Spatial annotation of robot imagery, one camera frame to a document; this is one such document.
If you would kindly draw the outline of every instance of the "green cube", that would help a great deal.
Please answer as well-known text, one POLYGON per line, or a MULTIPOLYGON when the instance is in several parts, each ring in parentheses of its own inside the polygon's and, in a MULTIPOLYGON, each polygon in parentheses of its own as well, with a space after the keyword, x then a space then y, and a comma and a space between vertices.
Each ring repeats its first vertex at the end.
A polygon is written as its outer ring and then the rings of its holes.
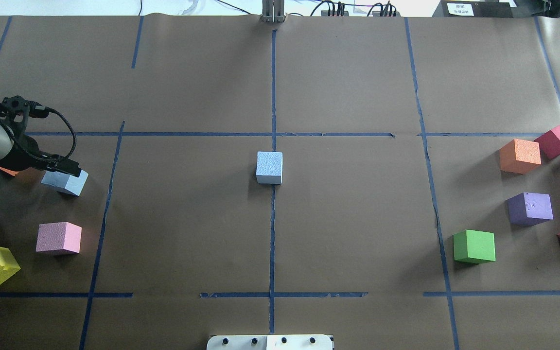
POLYGON ((496 261, 494 233, 465 230, 453 235, 456 262, 486 263, 496 261))

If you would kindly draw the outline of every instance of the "white label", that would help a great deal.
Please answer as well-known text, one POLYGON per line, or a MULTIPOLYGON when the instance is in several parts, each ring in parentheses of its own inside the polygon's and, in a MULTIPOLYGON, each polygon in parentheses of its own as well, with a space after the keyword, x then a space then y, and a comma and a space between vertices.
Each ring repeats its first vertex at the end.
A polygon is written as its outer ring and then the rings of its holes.
POLYGON ((474 16, 473 5, 471 4, 446 4, 449 7, 449 13, 457 16, 474 16))

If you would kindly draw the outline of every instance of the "white bracket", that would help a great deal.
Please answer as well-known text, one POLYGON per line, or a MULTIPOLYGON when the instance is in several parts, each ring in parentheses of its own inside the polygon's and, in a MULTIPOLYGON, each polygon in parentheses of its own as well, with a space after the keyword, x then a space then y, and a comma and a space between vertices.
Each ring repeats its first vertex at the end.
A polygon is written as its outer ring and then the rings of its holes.
POLYGON ((324 334, 212 336, 207 350, 334 350, 334 341, 324 334))
POLYGON ((284 22, 284 0, 262 0, 263 22, 284 22))

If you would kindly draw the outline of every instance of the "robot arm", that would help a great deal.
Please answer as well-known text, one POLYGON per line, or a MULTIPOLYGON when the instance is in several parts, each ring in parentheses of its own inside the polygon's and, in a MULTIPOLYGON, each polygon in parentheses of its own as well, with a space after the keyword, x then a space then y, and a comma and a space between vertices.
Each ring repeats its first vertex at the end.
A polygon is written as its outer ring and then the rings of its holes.
POLYGON ((56 171, 79 177, 79 163, 69 157, 75 151, 75 131, 62 114, 53 108, 28 101, 20 96, 4 98, 0 102, 0 166, 13 171, 29 167, 40 170, 56 171), (25 134, 29 117, 46 118, 55 113, 68 126, 73 145, 66 156, 51 155, 40 151, 37 142, 25 134))

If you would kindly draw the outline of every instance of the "blue block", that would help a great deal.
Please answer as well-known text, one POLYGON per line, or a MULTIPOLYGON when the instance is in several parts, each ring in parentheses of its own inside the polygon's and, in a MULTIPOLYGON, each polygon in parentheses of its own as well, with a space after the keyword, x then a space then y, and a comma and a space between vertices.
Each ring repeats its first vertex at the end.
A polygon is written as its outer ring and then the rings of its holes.
POLYGON ((507 200, 509 221, 512 224, 533 226, 553 219, 550 195, 520 193, 507 200))
POLYGON ((58 192, 79 196, 82 193, 82 189, 84 189, 85 181, 88 179, 87 177, 88 174, 83 170, 79 174, 79 177, 54 171, 45 171, 41 182, 55 188, 58 192))
POLYGON ((282 152, 258 152, 256 181, 260 184, 282 183, 282 152))

